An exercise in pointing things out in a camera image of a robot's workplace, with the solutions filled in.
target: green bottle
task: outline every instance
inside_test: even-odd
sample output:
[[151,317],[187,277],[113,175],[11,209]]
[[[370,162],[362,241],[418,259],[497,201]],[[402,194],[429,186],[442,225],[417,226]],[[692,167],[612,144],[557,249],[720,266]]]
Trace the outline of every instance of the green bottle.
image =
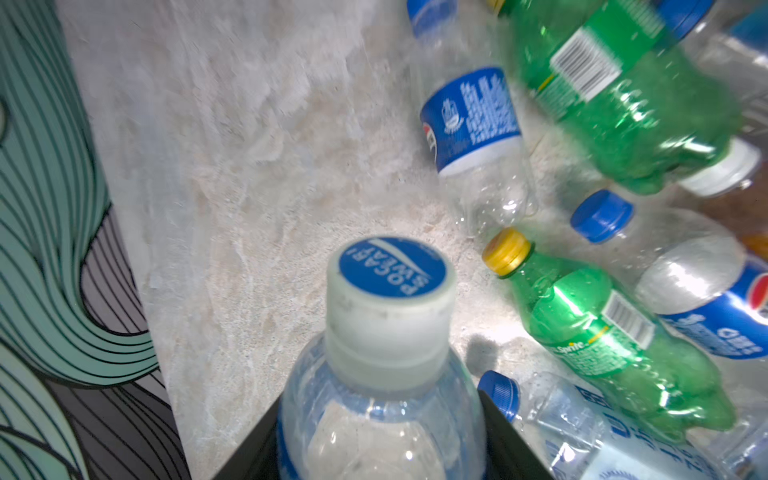
[[717,367],[603,270],[538,253],[512,228],[483,260],[508,283],[526,331],[648,432],[680,443],[690,427],[733,427]]
[[509,15],[517,72],[538,103],[637,194],[680,181],[711,197],[748,184],[760,150],[740,107],[700,73],[642,0],[488,0]]

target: white barcode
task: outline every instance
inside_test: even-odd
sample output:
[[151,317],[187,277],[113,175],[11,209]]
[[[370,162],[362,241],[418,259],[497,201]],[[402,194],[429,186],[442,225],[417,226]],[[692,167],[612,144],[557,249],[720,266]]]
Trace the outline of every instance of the white barcode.
[[611,291],[611,297],[601,315],[626,333],[643,350],[648,348],[650,341],[654,339],[656,325],[616,290]]
[[621,75],[621,66],[600,41],[583,28],[552,56],[550,66],[584,101],[590,101]]

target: beige textured surface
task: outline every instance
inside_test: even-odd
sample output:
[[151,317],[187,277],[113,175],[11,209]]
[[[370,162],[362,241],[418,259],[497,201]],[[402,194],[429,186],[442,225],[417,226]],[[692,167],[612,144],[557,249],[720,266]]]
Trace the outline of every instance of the beige textured surface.
[[[458,269],[473,374],[559,365],[452,228],[415,108],[405,0],[58,0],[193,477],[210,478],[323,328],[326,258],[397,233]],[[515,95],[540,246],[602,185]]]

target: bottle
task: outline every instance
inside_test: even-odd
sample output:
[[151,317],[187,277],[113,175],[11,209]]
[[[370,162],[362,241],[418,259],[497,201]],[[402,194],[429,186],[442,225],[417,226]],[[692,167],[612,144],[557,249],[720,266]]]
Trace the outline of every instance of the bottle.
[[729,478],[768,478],[768,410],[745,410],[728,432],[697,432],[691,440],[699,450],[729,474]]
[[[744,361],[768,355],[768,263],[725,227],[690,210],[635,212],[608,190],[585,200],[571,226],[604,244],[609,271],[708,352]],[[753,363],[768,379],[768,364]]]
[[539,253],[512,228],[483,260],[509,286],[533,339],[658,439],[680,443],[689,427],[733,425],[717,367],[604,270]]
[[680,181],[711,196],[754,172],[760,150],[735,136],[738,103],[690,63],[651,5],[490,3],[511,16],[523,83],[607,177],[641,195]]
[[695,448],[654,439],[599,392],[551,373],[538,373],[519,386],[489,370],[478,390],[491,397],[554,478],[722,478]]
[[438,179],[469,237],[537,210],[528,152],[503,70],[470,48],[456,0],[408,0],[415,102]]
[[[657,0],[680,46],[705,73],[721,80],[742,105],[741,135],[768,152],[768,4],[764,0]],[[768,260],[768,165],[701,211]]]
[[415,240],[372,237],[330,259],[326,329],[280,400],[282,480],[479,480],[480,398],[449,345],[456,275]]

